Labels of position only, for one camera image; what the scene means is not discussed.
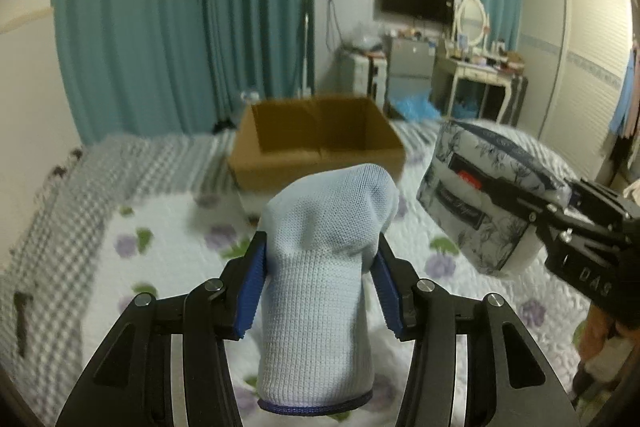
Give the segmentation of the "operator right hand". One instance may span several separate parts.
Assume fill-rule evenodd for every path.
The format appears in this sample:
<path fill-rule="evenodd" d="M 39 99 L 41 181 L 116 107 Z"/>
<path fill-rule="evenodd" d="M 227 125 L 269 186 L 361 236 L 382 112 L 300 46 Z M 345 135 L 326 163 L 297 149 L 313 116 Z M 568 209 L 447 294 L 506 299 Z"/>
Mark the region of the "operator right hand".
<path fill-rule="evenodd" d="M 635 345 L 639 343 L 639 329 L 628 329 L 617 322 L 595 305 L 591 305 L 587 315 L 587 322 L 578 346 L 578 353 L 583 362 L 587 362 L 598 355 L 604 346 L 608 334 L 616 329 L 618 335 L 631 340 Z"/>

